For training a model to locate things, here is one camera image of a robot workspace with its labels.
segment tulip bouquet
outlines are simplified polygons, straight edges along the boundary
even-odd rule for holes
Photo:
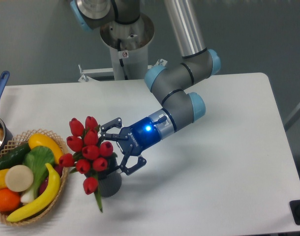
[[[99,137],[100,125],[93,117],[87,117],[85,126],[73,118],[69,122],[72,136],[67,138],[67,145],[74,154],[67,153],[60,157],[59,164],[63,167],[75,167],[70,172],[79,172],[87,178],[83,183],[87,195],[94,193],[101,212],[101,189],[99,182],[118,169],[113,145]]]

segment wicker basket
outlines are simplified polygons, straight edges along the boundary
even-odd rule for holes
[[[61,148],[62,152],[64,154],[68,153],[68,148],[67,145],[65,143],[65,141],[58,136],[56,133],[54,133],[53,131],[47,131],[47,130],[42,130],[42,129],[38,129],[38,130],[28,130],[27,132],[22,133],[21,135],[17,135],[16,137],[12,138],[12,140],[8,141],[7,145],[4,146],[4,149],[0,152],[0,157],[5,155],[7,152],[9,152],[11,149],[24,144],[28,141],[29,137],[32,134],[35,133],[41,133],[41,134],[45,134],[49,137],[51,137]],[[68,176],[68,168],[64,168],[63,169],[63,173],[61,176],[61,184],[60,184],[60,189],[59,192],[57,194],[57,196],[55,197],[55,199],[52,201],[51,204],[49,204],[45,210],[43,210],[39,215],[34,216],[33,218],[28,218],[19,222],[8,222],[6,220],[7,215],[4,215],[2,213],[0,213],[0,222],[5,224],[5,225],[9,225],[9,226],[23,226],[23,225],[28,225],[30,223],[34,223],[36,221],[38,221],[39,219],[41,219],[43,216],[45,216],[48,212],[50,212],[50,210],[53,208],[53,206],[55,205],[55,203],[57,202],[57,200],[59,199],[59,197],[61,196],[61,193],[64,189],[64,186],[66,184],[66,179]]]

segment orange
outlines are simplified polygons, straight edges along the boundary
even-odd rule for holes
[[[8,188],[0,190],[0,212],[14,211],[20,205],[20,194]]]

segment yellow banana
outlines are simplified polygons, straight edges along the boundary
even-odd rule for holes
[[[7,217],[7,221],[18,222],[20,220],[26,219],[40,212],[42,209],[48,206],[57,196],[60,189],[60,176],[51,164],[46,163],[45,165],[49,172],[48,185],[45,191],[33,202],[26,204],[25,206],[12,212]]]

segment blue light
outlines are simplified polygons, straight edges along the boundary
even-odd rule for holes
[[[151,126],[150,125],[147,125],[146,126],[146,131],[150,131],[151,130]]]

